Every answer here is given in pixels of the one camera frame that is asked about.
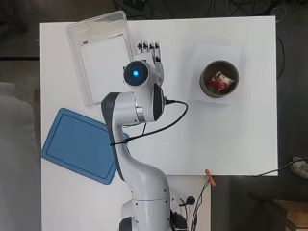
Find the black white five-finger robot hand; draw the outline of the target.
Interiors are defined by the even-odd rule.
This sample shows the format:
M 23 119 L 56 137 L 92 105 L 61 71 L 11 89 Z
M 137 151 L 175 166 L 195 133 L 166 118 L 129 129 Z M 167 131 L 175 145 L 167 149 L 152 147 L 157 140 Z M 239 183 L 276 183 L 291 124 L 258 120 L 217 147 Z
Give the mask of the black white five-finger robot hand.
M 139 40 L 137 43 L 137 54 L 134 56 L 135 61 L 145 61 L 153 66 L 158 75 L 159 83 L 164 82 L 164 68 L 161 62 L 161 50 L 158 42 L 148 43 L 146 40 Z

